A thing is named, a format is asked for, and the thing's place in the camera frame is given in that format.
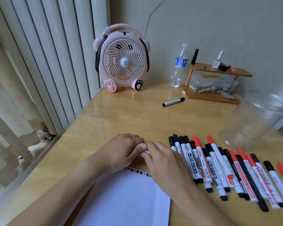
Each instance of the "white paper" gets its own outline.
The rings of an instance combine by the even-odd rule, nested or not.
[[[73,226],[168,226],[170,198],[149,174],[125,168],[99,179]]]

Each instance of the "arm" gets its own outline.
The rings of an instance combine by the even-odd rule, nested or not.
[[[192,181],[184,156],[164,144],[149,142],[151,153],[141,153],[153,180],[178,205],[194,225],[234,225]]]
[[[144,139],[137,135],[121,134],[113,137],[8,225],[23,225],[23,220],[27,225],[34,226],[63,225],[98,177],[128,166],[146,149]]]

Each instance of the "water bottle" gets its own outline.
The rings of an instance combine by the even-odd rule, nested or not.
[[[188,44],[182,44],[182,47],[183,49],[180,51],[179,55],[176,57],[176,60],[175,60],[175,64],[174,64],[175,69],[170,79],[171,87],[180,86],[181,75],[188,61],[188,51],[187,51]]]

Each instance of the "fan ear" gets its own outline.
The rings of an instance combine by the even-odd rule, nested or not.
[[[98,37],[93,41],[93,49],[94,49],[95,52],[98,51],[99,46],[100,46],[101,42],[103,41],[103,39],[104,39],[103,37]]]
[[[150,44],[146,39],[143,39],[144,44],[146,45],[148,53],[150,53]]]

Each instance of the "fan center hub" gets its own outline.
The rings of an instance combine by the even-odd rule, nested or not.
[[[123,57],[123,58],[121,59],[121,66],[122,66],[123,68],[129,67],[129,66],[130,66],[130,59],[128,59],[127,57]]]

